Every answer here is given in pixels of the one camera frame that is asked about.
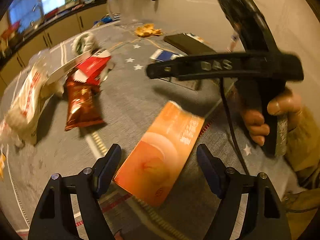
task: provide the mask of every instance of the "black countertop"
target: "black countertop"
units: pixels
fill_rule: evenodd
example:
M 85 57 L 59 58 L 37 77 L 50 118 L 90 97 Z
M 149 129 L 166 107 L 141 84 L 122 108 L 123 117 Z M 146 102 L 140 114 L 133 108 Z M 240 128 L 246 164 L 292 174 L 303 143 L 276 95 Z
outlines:
M 26 45 L 29 41 L 31 41 L 35 36 L 37 36 L 39 33 L 44 31 L 45 29 L 49 28 L 50 26 L 56 24 L 57 22 L 73 15 L 78 12 L 87 10 L 89 8 L 95 7 L 97 5 L 105 4 L 107 0 L 95 0 L 94 2 L 91 2 L 89 4 L 85 4 L 83 7 L 76 9 L 76 10 L 71 10 L 72 8 L 69 8 L 61 13 L 59 13 L 57 16 L 51 18 L 50 20 L 46 21 L 42 25 L 40 25 L 37 29 L 29 33 L 27 36 L 24 37 L 23 41 L 19 42 L 15 47 L 11 48 L 12 54 L 6 58 L 3 58 L 0 60 L 0 70 L 3 68 L 3 66 L 11 59 L 11 57 L 18 52 L 18 50 Z

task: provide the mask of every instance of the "orange box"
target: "orange box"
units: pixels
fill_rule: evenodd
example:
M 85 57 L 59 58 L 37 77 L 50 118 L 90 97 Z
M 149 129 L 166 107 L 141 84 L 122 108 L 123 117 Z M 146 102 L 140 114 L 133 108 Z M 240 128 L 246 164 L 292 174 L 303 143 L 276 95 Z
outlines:
M 169 101 L 114 177 L 151 206 L 166 199 L 196 143 L 204 119 Z

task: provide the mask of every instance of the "gray tablecloth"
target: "gray tablecloth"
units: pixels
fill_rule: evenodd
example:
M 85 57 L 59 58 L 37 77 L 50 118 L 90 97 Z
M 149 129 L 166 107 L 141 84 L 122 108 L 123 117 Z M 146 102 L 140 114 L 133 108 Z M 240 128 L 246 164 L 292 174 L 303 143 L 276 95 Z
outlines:
M 68 176 L 91 167 L 102 154 L 95 145 L 94 138 L 97 136 L 107 149 L 113 143 L 118 143 L 122 148 L 123 162 L 166 102 L 173 100 L 183 109 L 205 116 L 206 121 L 212 120 L 212 125 L 197 140 L 165 202 L 158 208 L 149 207 L 112 184 L 100 204 L 112 232 L 121 231 L 124 240 L 202 239 L 220 201 L 211 193 L 197 165 L 196 146 L 205 143 L 226 166 L 243 173 L 233 150 L 224 110 L 218 105 L 218 86 L 203 80 L 200 90 L 192 91 L 163 80 L 150 80 L 144 68 L 156 49 L 179 52 L 163 42 L 162 36 L 138 38 L 133 34 L 133 29 L 122 29 L 115 24 L 91 31 L 99 45 L 110 50 L 116 62 L 114 70 L 101 84 L 102 91 L 97 100 L 107 125 L 64 132 L 68 102 L 55 96 L 50 98 L 39 120 L 38 143 L 22 149 L 13 145 L 4 145 L 2 148 L 9 163 L 9 167 L 6 163 L 4 170 L 4 181 L 0 182 L 0 205 L 5 216 L 26 239 L 35 207 L 51 174 L 58 172 Z M 73 40 L 71 38 L 51 49 L 53 65 L 59 67 L 74 57 L 71 52 Z M 126 63 L 129 58 L 134 61 Z M 134 66 L 138 64 L 143 66 L 142 70 L 135 70 Z M 28 71 L 29 68 L 23 70 L 6 89 L 0 106 L 1 117 L 9 109 L 14 91 L 17 94 Z M 226 88 L 231 85 L 232 80 L 227 80 Z M 289 167 L 283 158 L 268 159 L 260 147 L 251 144 L 241 128 L 236 106 L 232 101 L 229 104 L 240 149 L 251 147 L 251 154 L 246 156 L 243 151 L 250 173 L 267 173 L 282 196 L 290 173 Z M 87 239 L 76 198 L 72 200 L 80 237 Z M 232 239 L 239 236 L 245 202 L 244 196 Z

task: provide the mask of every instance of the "silver bolt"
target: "silver bolt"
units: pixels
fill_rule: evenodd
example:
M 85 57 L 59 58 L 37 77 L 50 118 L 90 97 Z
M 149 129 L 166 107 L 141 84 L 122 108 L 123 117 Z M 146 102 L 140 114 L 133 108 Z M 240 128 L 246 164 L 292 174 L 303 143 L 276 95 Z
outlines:
M 91 171 L 92 171 L 91 168 L 85 168 L 85 169 L 83 170 L 83 173 L 84 173 L 84 174 L 90 174 Z
M 234 168 L 232 168 L 232 167 L 228 167 L 227 168 L 227 173 L 229 173 L 229 174 L 233 174 L 233 173 L 235 173 L 235 169 Z
M 54 173 L 51 175 L 51 179 L 57 179 L 59 178 L 59 174 L 58 173 Z
M 266 179 L 266 178 L 268 177 L 268 175 L 265 174 L 264 172 L 260 172 L 260 173 L 259 173 L 259 176 L 260 176 L 260 178 L 262 178 L 262 179 Z

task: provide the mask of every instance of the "yellow crumpled wrapper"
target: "yellow crumpled wrapper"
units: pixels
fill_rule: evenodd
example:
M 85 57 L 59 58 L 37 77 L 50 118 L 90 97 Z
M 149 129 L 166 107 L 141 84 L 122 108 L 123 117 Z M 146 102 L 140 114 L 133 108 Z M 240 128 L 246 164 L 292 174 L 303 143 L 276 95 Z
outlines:
M 3 153 L 0 153 L 0 176 L 3 179 L 3 170 L 4 170 L 4 162 L 5 162 L 5 156 Z
M 137 27 L 135 30 L 135 33 L 139 37 L 149 37 L 151 35 L 155 35 L 155 36 L 163 35 L 163 33 L 161 32 L 161 29 L 154 29 L 154 26 L 155 25 L 153 23 L 145 24 L 141 27 Z

